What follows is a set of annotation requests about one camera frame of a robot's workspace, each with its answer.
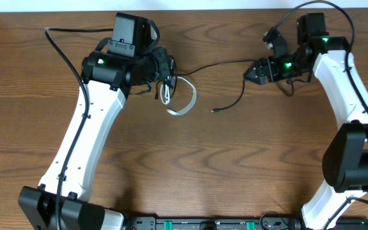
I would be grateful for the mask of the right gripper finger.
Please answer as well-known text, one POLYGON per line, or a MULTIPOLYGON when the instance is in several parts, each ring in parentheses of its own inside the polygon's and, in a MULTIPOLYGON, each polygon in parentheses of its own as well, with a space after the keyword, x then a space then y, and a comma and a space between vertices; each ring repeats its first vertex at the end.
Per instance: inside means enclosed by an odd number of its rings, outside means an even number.
POLYGON ((243 74, 245 80, 260 80, 262 77, 261 64, 259 61, 253 62, 243 74))
POLYGON ((258 85, 265 85, 266 84, 266 77, 263 76, 263 77, 252 77, 250 79, 251 82, 255 83, 255 84, 258 84, 258 85))

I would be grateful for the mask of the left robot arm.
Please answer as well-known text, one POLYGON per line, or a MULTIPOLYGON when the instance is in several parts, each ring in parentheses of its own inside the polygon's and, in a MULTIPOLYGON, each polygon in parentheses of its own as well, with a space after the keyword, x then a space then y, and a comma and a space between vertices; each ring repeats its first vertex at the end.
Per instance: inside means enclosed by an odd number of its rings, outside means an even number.
POLYGON ((123 227, 122 213, 89 202, 98 160, 131 88, 165 81, 173 71, 152 20, 117 13, 111 31, 75 71, 79 97, 58 153, 38 186, 20 192, 35 229, 123 227))

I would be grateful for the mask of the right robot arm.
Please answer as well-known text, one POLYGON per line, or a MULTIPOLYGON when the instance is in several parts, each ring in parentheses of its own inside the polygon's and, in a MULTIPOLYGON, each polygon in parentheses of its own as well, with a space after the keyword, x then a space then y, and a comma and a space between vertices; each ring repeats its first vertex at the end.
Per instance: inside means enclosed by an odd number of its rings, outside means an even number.
POLYGON ((322 13, 299 17, 296 28, 294 53, 277 27, 270 28, 263 41, 273 55, 253 62, 243 78, 263 85, 311 73, 320 81, 338 131, 323 155, 324 180, 302 206, 296 227, 333 229, 349 205, 368 193, 368 92, 355 66, 352 41, 330 35, 322 13))

